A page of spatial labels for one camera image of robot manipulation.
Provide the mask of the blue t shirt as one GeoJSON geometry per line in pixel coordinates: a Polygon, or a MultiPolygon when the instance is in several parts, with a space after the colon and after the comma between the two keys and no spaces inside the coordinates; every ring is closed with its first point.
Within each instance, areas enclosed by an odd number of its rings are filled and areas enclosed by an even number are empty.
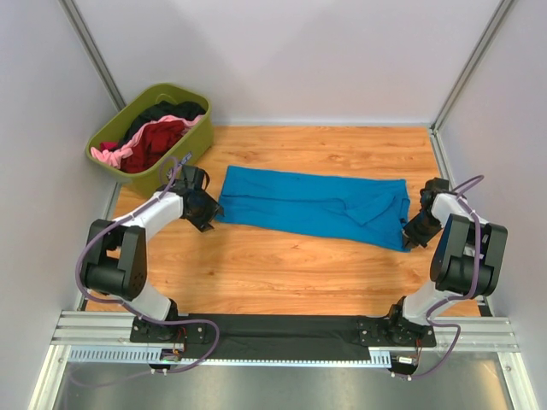
{"type": "Polygon", "coordinates": [[[320,176],[230,166],[217,220],[402,252],[409,195],[403,179],[320,176]]]}

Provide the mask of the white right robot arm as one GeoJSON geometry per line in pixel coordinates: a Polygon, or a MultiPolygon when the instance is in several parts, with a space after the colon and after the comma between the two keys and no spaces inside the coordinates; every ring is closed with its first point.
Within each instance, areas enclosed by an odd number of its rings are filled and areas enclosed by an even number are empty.
{"type": "Polygon", "coordinates": [[[386,335],[395,344],[424,339],[445,310],[496,289],[508,230],[480,217],[465,197],[483,179],[477,175],[450,188],[448,180],[435,178],[421,190],[421,209],[403,228],[403,247],[425,248],[437,234],[441,238],[429,280],[390,308],[386,335]]]}

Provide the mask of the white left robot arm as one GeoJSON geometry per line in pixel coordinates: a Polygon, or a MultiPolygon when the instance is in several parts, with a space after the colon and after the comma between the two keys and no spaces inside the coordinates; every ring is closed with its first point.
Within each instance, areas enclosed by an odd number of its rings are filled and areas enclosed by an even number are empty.
{"type": "Polygon", "coordinates": [[[210,176],[194,166],[181,166],[169,182],[132,212],[115,220],[95,220],[76,267],[77,285],[88,295],[95,291],[135,315],[133,342],[181,343],[185,335],[176,303],[148,280],[147,243],[176,220],[187,220],[200,232],[213,229],[222,206],[206,191],[210,176]]]}

